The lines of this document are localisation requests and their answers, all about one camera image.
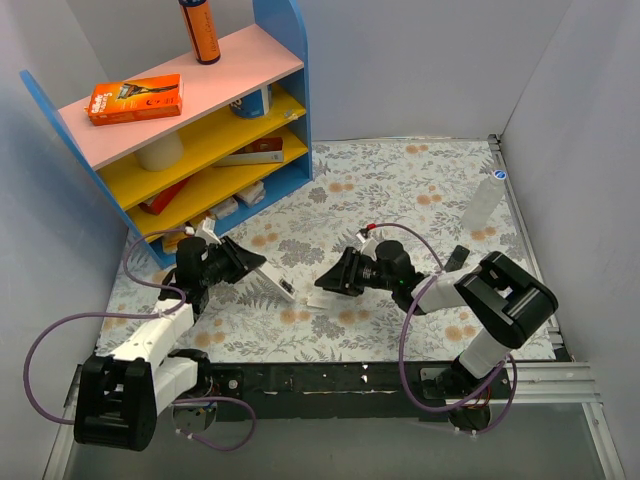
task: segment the clear water bottle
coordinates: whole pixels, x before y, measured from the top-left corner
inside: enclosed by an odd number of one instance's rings
[[[478,190],[460,219],[464,228],[471,231],[484,228],[502,200],[506,179],[507,173],[504,170],[494,170],[488,178],[480,182]]]

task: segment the table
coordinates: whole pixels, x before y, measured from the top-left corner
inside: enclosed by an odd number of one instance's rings
[[[306,305],[314,280],[326,272],[354,235],[371,222],[400,222],[425,235],[446,261],[457,244],[471,250],[467,264],[500,250],[531,271],[512,211],[504,198],[482,231],[459,223],[479,182],[494,166],[487,142],[366,140],[316,143],[315,179],[228,235],[265,255],[297,289],[287,304],[255,274],[210,292],[209,305],[179,347],[204,350],[214,362],[394,361],[404,314],[389,292],[368,290],[328,309]],[[417,240],[397,229],[416,268],[435,269]],[[159,282],[165,272],[142,250],[132,258],[134,274]],[[120,267],[109,311],[149,313],[157,291],[141,287]],[[97,343],[104,355],[120,345],[139,322],[107,317]],[[410,360],[452,360],[481,328],[468,308],[441,310],[412,322]],[[519,359],[555,359],[543,326],[520,350]]]

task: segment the blue container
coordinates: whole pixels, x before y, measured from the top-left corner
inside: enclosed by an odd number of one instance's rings
[[[229,108],[239,117],[258,118],[269,113],[272,104],[271,85],[267,85],[232,102]]]

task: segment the robotic arm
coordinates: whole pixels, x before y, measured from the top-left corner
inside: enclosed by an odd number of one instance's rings
[[[207,306],[209,287],[236,283],[256,271],[293,301],[293,287],[265,257],[228,237],[219,239],[213,226],[212,220],[205,220],[194,237],[178,243],[176,268],[163,281],[183,290],[187,302],[170,315],[144,322],[107,356],[92,355],[84,363],[74,423],[77,442],[143,450],[153,437],[156,417],[176,398],[202,397],[211,391],[207,354],[172,351]],[[154,311],[164,312],[179,302],[177,293],[162,290]]]
[[[347,248],[338,263],[316,280],[324,290],[357,296],[365,288],[389,290],[403,310],[423,290],[431,275],[417,272],[400,242],[377,243],[362,236],[360,250]],[[418,301],[416,315],[441,308],[469,306],[484,328],[435,379],[442,394],[473,391],[513,349],[520,348],[556,311],[555,295],[500,252],[476,267],[443,273]]]

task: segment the orange box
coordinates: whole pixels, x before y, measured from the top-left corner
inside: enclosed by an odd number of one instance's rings
[[[182,79],[179,73],[99,83],[87,113],[94,125],[174,117],[182,113]]]

